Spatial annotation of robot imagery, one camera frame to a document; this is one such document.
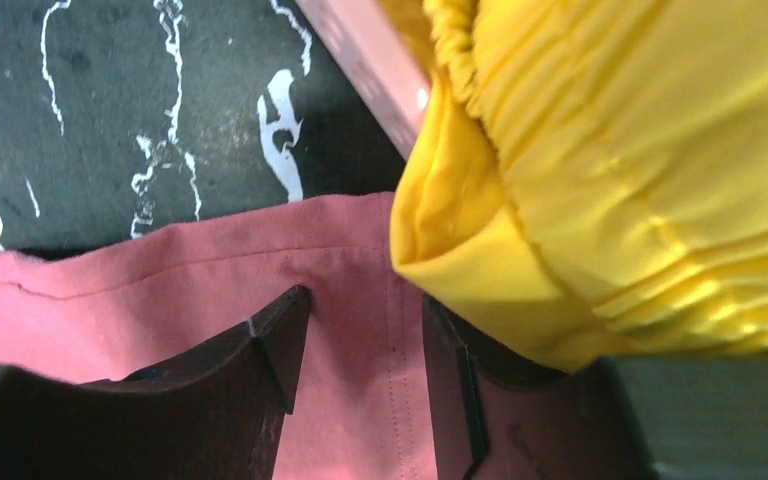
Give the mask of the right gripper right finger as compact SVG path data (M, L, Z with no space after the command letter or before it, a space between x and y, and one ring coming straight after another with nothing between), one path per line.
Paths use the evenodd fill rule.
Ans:
M439 478L655 478L611 361L544 367L431 296L422 334Z

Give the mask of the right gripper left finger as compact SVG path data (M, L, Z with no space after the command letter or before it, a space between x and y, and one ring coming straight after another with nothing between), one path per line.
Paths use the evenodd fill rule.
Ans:
M0 365L0 479L269 479L311 310L296 285L241 323L118 380Z

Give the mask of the coral pink t-shirt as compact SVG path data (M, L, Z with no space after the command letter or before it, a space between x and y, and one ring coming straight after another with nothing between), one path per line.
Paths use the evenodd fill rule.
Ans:
M393 197L322 196L181 223L60 261L0 253L0 363L119 379L312 293L279 479L433 479L421 292L391 267Z

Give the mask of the pink laundry basket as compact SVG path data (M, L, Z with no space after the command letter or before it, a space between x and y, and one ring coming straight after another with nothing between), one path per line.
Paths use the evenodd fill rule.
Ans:
M363 0L302 0L297 6L407 160L430 100L430 85L382 8Z

